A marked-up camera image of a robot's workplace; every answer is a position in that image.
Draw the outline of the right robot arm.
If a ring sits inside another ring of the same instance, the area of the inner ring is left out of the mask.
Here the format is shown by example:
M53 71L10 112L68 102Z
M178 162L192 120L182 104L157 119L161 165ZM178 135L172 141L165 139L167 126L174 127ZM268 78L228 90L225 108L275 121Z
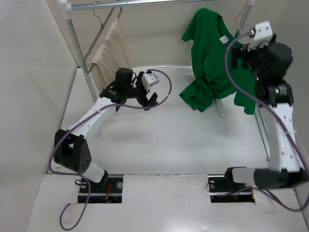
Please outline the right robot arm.
M236 90L262 109L270 151L268 168L252 171L253 185L260 189L283 189L306 183L309 165L295 142L293 91L284 80L293 62L292 50L276 42L276 35L263 37L257 44L237 45L241 38L238 36L227 47L225 72ZM253 95L236 84L230 74L239 59L242 68L250 70L255 78Z

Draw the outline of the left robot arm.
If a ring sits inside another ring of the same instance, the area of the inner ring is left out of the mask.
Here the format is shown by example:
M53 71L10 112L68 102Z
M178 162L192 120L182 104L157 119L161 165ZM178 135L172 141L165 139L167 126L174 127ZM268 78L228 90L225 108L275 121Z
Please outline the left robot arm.
M107 187L108 172L92 160L88 141L128 99L136 99L144 110L158 104L156 93L147 97L150 88L159 83L157 75L151 71L133 74L131 69L118 69L115 80L100 93L90 110L73 126L55 134L54 162L81 174L99 192Z

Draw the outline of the green t shirt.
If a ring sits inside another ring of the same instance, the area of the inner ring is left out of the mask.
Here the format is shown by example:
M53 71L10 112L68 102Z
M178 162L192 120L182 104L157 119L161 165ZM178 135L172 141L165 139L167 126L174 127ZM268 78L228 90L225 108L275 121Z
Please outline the green t shirt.
M255 101L238 92L226 76L224 58L228 43L223 42L224 38L234 40L219 13L201 8L194 14L182 40L193 42L191 60L195 79L180 93L180 98L193 110L204 112L215 99L234 95L234 105L253 115Z

